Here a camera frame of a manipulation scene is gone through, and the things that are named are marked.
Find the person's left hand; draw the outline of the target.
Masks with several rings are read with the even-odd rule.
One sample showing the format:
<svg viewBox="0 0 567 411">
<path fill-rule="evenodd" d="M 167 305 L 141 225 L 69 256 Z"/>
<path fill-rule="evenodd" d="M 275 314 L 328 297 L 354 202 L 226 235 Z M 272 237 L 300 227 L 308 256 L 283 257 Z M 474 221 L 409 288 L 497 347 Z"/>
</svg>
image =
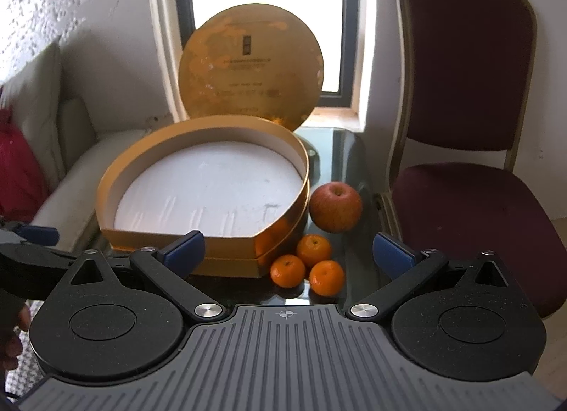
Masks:
<svg viewBox="0 0 567 411">
<path fill-rule="evenodd" d="M 23 351 L 15 330 L 28 331 L 31 324 L 30 307 L 22 298 L 1 291 L 1 372 L 15 370 Z"/>
</svg>

